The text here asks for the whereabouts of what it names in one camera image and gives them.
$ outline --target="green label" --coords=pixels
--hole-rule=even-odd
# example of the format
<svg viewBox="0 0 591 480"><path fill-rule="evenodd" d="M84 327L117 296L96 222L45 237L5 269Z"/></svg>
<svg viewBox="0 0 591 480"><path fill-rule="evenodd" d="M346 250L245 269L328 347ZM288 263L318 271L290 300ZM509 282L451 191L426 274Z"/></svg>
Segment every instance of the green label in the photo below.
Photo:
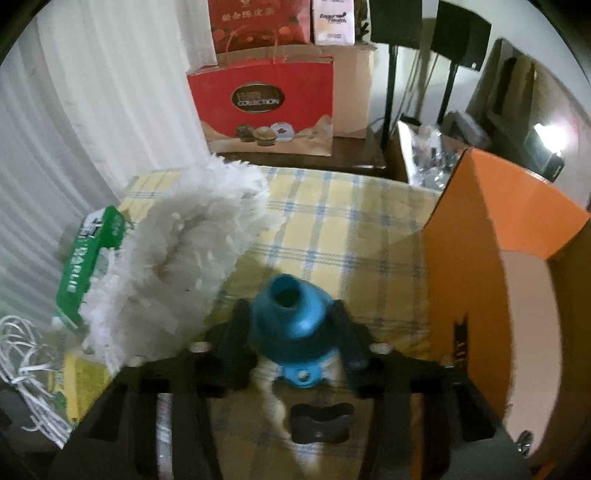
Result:
<svg viewBox="0 0 591 480"><path fill-rule="evenodd" d="M100 249L119 248L128 227L129 223L113 206L91 213L82 222L56 297L60 318L67 327L75 330L83 324L78 309L90 287Z"/></svg>

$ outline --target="red paper bag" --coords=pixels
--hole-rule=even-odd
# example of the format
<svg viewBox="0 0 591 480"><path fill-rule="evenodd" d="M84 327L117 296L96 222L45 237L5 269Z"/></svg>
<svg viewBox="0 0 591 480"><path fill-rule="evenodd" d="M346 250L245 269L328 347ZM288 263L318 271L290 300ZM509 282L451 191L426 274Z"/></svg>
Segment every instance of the red paper bag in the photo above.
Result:
<svg viewBox="0 0 591 480"><path fill-rule="evenodd" d="M310 0L209 0L216 53L310 43Z"/></svg>
<svg viewBox="0 0 591 480"><path fill-rule="evenodd" d="M248 59L187 78L213 153L332 153L331 57Z"/></svg>

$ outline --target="blue plastic part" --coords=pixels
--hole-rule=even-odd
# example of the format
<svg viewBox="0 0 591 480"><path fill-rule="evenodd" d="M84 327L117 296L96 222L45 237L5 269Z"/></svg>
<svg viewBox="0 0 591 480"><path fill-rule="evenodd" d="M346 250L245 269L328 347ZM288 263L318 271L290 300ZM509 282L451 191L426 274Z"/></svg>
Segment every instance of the blue plastic part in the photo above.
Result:
<svg viewBox="0 0 591 480"><path fill-rule="evenodd" d="M324 321L332 303L324 290L293 275L275 277L252 302L253 347L281 365L295 387L321 381L320 363L336 353L335 334Z"/></svg>

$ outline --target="plaid cloth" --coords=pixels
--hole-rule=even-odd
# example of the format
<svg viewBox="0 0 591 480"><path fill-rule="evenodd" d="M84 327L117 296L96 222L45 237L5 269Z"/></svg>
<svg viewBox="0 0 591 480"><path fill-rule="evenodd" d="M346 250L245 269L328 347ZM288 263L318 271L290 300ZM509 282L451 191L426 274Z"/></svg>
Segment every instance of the plaid cloth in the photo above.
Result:
<svg viewBox="0 0 591 480"><path fill-rule="evenodd" d="M344 300L354 320L366 324L380 342L425 358L427 287L419 232L438 193L359 175L261 168L271 193L269 210L286 221L277 230L262 232L238 261L207 321L226 321L236 299L252 299L275 275L290 273ZM120 210L140 221L180 173L140 177ZM261 359L247 390L210 402L224 478L356 479L371 401L358 400L346 389L336 358L324 365L327 382L311 390L290 388L279 373L277 365ZM349 440L339 445L296 445L290 440L292 405L342 401L355 407ZM166 402L164 412L170 406ZM166 451L166 445L160 447ZM162 478L167 468L161 465Z"/></svg>

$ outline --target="white curtain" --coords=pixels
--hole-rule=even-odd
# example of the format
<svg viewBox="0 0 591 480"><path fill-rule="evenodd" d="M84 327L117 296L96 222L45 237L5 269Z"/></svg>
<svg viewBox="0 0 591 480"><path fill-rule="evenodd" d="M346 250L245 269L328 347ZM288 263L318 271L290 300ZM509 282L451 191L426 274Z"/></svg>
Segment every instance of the white curtain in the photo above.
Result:
<svg viewBox="0 0 591 480"><path fill-rule="evenodd" d="M209 35L207 0L52 0L27 27L0 66L0 314L47 325L66 226L207 161L185 74Z"/></svg>
<svg viewBox="0 0 591 480"><path fill-rule="evenodd" d="M185 2L207 8L207 0L52 0L37 17L60 103L113 189L208 158L186 78L177 16ZM207 10L193 25L210 35ZM201 48L213 56L207 39Z"/></svg>

